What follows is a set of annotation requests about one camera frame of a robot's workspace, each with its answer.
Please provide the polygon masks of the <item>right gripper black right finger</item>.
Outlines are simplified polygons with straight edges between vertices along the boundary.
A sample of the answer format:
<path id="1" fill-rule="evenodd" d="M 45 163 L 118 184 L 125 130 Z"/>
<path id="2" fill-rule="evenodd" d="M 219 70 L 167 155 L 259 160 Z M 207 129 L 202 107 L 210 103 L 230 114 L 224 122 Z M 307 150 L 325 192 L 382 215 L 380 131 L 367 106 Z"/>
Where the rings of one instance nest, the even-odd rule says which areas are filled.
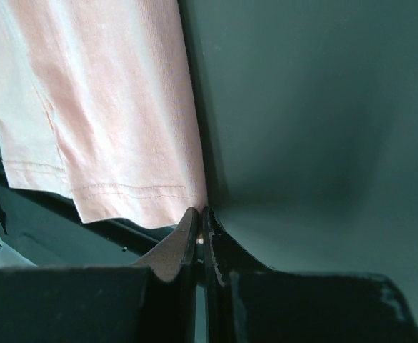
<path id="1" fill-rule="evenodd" d="M 209 342 L 418 342 L 409 305 L 372 273 L 280 272 L 205 208 L 201 231 Z"/>

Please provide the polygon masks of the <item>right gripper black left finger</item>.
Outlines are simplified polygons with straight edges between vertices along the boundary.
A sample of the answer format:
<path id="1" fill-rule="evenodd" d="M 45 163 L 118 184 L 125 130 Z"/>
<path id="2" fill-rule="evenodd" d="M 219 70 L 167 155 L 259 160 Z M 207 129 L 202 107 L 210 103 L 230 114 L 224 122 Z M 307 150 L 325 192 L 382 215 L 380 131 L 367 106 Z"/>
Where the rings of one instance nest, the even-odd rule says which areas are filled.
<path id="1" fill-rule="evenodd" d="M 198 222 L 130 265 L 0 269 L 0 342 L 193 342 Z"/>

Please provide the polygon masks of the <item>salmon pink t shirt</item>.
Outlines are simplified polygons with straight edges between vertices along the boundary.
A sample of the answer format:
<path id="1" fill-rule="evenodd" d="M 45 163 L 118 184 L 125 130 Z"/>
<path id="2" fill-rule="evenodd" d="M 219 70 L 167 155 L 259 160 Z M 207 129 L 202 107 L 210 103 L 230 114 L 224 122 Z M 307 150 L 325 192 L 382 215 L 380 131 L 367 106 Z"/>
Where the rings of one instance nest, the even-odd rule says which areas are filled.
<path id="1" fill-rule="evenodd" d="M 207 202 L 176 1 L 0 1 L 8 185 L 147 229 Z"/>

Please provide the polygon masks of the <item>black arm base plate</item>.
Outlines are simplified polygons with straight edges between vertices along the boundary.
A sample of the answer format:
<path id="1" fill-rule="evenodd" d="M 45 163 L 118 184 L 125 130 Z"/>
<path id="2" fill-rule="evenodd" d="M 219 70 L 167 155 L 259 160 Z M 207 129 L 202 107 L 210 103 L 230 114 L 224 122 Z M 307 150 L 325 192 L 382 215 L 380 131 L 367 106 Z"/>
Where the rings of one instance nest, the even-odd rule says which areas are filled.
<path id="1" fill-rule="evenodd" d="M 73 201 L 49 192 L 12 189 L 0 159 L 0 234 L 37 265 L 131 264 L 172 231 L 126 219 L 82 223 Z"/>

